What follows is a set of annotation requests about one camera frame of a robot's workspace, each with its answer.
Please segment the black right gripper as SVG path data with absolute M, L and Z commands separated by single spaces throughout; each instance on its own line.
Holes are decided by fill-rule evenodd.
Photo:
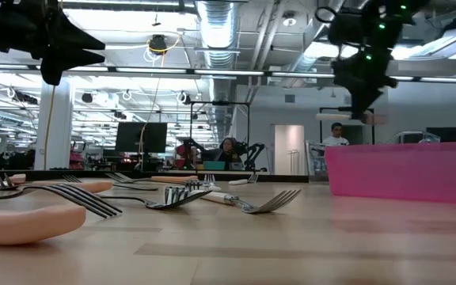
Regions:
M 366 48 L 348 58 L 332 61 L 334 83 L 351 94 L 351 117 L 359 121 L 376 121 L 368 108 L 382 95 L 384 87 L 396 88 L 397 79 L 386 74 L 393 60 L 391 49 Z

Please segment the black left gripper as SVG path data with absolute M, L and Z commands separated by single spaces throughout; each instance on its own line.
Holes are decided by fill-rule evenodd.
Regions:
M 40 72 L 47 84 L 58 86 L 65 70 L 105 61 L 104 56 L 85 50 L 46 53 L 58 35 L 62 43 L 73 48 L 105 49 L 102 41 L 70 22 L 62 10 L 62 0 L 0 0 L 0 52 L 14 49 L 26 51 L 34 59 L 43 58 Z

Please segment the fork with peach handle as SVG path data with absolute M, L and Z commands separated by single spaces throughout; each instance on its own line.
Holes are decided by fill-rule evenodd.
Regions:
M 119 208 L 105 202 L 102 198 L 93 193 L 68 184 L 31 185 L 3 189 L 0 190 L 0 200 L 9 200 L 36 191 L 49 192 L 62 197 L 78 206 L 84 207 L 87 211 L 90 211 L 103 219 L 115 217 L 122 213 Z

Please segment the white handled silver fork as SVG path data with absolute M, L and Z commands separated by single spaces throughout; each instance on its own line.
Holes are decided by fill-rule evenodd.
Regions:
M 202 199 L 215 203 L 222 203 L 230 206 L 239 207 L 246 214 L 258 215 L 273 212 L 282 207 L 285 207 L 291 201 L 293 201 L 301 192 L 301 189 L 282 191 L 277 196 L 273 197 L 267 203 L 261 206 L 252 205 L 251 203 L 248 203 L 240 199 L 238 196 L 234 196 L 223 192 L 210 192 L 209 194 L 202 196 Z
M 251 184 L 256 183 L 258 180 L 259 175 L 253 173 L 249 178 L 240 179 L 240 180 L 231 180 L 229 181 L 229 185 L 241 185 L 241 184 Z
M 206 191 L 221 192 L 222 189 L 216 184 L 213 174 L 205 174 L 203 179 L 203 187 Z

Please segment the clear plastic bin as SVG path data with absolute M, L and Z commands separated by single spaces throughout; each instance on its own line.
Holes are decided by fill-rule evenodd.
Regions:
M 386 144 L 440 143 L 441 138 L 427 131 L 401 131 L 396 133 Z M 305 141 L 307 173 L 310 181 L 326 182 L 328 171 L 325 162 L 325 145 L 319 142 Z

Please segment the white pillar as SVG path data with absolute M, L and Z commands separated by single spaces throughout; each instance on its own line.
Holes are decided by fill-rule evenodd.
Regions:
M 68 77 L 58 86 L 42 82 L 35 170 L 69 167 L 75 91 Z

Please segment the pink plastic bin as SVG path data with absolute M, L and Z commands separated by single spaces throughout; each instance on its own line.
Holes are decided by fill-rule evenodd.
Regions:
M 456 203 L 456 142 L 328 146 L 331 192 Z

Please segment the white door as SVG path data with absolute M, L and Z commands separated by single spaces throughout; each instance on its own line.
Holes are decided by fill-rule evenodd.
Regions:
M 301 176 L 306 174 L 304 127 L 274 126 L 274 173 Z

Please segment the dark wide monitor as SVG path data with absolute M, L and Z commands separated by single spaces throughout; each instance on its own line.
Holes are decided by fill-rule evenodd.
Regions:
M 456 142 L 456 127 L 427 127 L 426 131 L 439 136 L 441 143 Z

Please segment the black monitor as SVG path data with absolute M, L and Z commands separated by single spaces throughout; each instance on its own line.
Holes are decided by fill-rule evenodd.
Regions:
M 167 123 L 119 123 L 115 150 L 136 153 L 165 153 Z

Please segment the long LED light bar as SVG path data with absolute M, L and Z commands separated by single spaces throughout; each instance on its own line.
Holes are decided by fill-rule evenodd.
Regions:
M 1 64 L 0 71 L 17 72 L 26 74 L 40 73 L 40 65 Z M 164 68 L 164 67 L 117 67 L 117 66 L 78 66 L 66 70 L 64 74 L 81 76 L 91 74 L 96 76 L 122 76 L 122 77 L 156 77 L 171 78 L 173 76 L 185 78 L 187 76 L 214 76 L 214 77 L 271 77 L 271 78 L 311 78 L 311 79 L 334 79 L 333 74 L 326 73 L 301 73 L 269 70 L 216 70 L 216 69 L 192 69 L 192 68 Z M 393 76 L 398 82 L 422 82 L 456 84 L 455 77 L 412 77 Z

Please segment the black rectangular frame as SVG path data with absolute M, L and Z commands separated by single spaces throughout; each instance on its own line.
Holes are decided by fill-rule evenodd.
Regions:
M 341 120 L 358 120 L 363 124 L 369 125 L 370 130 L 370 140 L 367 142 L 369 144 L 375 144 L 375 124 L 374 123 L 366 123 L 365 120 L 368 121 L 368 117 L 374 116 L 374 108 L 368 108 L 364 111 L 364 115 L 361 116 L 362 120 L 356 118 L 352 118 L 352 107 L 320 107 L 318 113 L 316 114 L 316 120 L 319 122 L 319 139 L 321 141 L 324 140 L 324 123 L 323 121 L 334 121 L 340 122 Z
M 238 105 L 243 105 L 247 111 L 247 135 L 245 137 L 246 141 L 242 140 L 241 142 L 236 142 L 235 151 L 241 157 L 246 155 L 245 148 L 249 146 L 250 139 L 250 103 L 247 102 L 236 102 L 236 101 L 192 101 L 190 103 L 190 128 L 189 128 L 189 137 L 184 140 L 184 149 L 186 150 L 186 163 L 189 165 L 192 162 L 192 148 L 195 147 L 201 152 L 206 151 L 206 149 L 201 146 L 197 141 L 192 138 L 192 124 L 193 120 L 196 118 L 196 113 L 201 111 L 206 105 L 209 105 L 210 108 L 213 108 L 213 115 L 215 119 L 215 130 L 216 135 L 219 139 L 219 146 L 221 146 L 222 139 L 226 139 L 228 133 L 228 119 L 232 118 L 234 115 L 234 110 Z

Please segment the smooth silver air duct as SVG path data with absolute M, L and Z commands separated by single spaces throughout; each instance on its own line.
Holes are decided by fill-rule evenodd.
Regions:
M 302 36 L 302 50 L 299 52 L 297 59 L 289 66 L 288 70 L 292 72 L 306 73 L 310 72 L 313 65 L 321 57 L 327 57 L 333 47 L 320 38 L 328 30 L 326 23 L 320 22 L 315 17 L 317 8 L 327 6 L 338 10 L 337 0 L 312 0 L 314 8 L 308 12 L 308 24 L 305 27 Z

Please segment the black table frame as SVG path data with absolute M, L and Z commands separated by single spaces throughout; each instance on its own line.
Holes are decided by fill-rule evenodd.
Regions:
M 74 175 L 78 178 L 107 178 L 107 173 L 112 171 L 94 171 L 94 170 L 0 170 L 0 174 L 6 173 L 8 176 L 14 174 L 25 174 L 30 181 L 58 180 L 63 175 Z M 123 175 L 130 178 L 150 178 L 153 176 L 166 177 L 187 177 L 197 176 L 200 180 L 207 174 L 213 174 L 217 181 L 234 181 L 243 178 L 249 178 L 253 173 L 245 171 L 227 172 L 227 171 L 168 171 L 168 172 L 139 172 L 123 171 Z M 256 172 L 259 176 L 259 182 L 276 182 L 276 183 L 308 183 L 309 177 L 303 175 L 274 175 L 266 172 Z

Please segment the ribbed silver air duct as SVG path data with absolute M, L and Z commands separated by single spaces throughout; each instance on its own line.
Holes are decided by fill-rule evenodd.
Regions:
M 199 14 L 199 30 L 203 47 L 215 51 L 203 53 L 208 69 L 231 70 L 235 66 L 235 48 L 238 6 L 232 2 L 196 1 Z M 209 79 L 209 95 L 212 101 L 234 101 L 229 79 Z M 219 139 L 230 130 L 233 108 L 211 107 L 211 118 Z

